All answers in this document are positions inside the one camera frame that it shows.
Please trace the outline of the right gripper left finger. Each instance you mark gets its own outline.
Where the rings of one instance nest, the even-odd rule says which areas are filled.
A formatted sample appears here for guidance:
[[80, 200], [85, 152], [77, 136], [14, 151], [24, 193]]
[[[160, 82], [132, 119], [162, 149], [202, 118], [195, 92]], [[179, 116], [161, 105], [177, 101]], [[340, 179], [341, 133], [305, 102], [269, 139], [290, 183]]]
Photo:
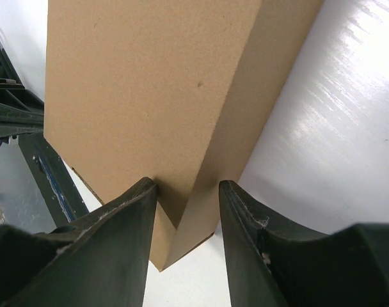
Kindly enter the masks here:
[[50, 233], [0, 224], [0, 306], [141, 306], [156, 205], [144, 177]]

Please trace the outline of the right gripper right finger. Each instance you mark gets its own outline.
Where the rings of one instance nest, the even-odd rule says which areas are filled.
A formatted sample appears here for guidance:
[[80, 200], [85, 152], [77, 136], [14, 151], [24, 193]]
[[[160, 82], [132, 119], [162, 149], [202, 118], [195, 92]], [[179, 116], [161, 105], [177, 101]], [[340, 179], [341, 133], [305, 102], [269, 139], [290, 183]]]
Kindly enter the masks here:
[[389, 306], [389, 223], [327, 235], [219, 184], [232, 306]]

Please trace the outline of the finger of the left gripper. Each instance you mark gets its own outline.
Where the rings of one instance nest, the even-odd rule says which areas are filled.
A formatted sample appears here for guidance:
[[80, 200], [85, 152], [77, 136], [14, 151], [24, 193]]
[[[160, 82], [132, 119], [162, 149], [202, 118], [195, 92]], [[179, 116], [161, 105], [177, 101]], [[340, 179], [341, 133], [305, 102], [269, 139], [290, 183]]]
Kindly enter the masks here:
[[41, 133], [44, 103], [13, 79], [0, 78], [0, 140]]

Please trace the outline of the brown cardboard box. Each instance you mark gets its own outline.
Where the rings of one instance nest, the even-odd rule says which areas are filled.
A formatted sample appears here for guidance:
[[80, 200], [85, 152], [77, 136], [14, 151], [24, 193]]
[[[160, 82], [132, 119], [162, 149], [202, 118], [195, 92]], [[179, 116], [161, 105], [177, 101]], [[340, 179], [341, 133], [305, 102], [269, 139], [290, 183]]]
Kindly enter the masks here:
[[219, 221], [321, 1], [49, 1], [44, 136], [102, 202], [159, 187], [163, 271]]

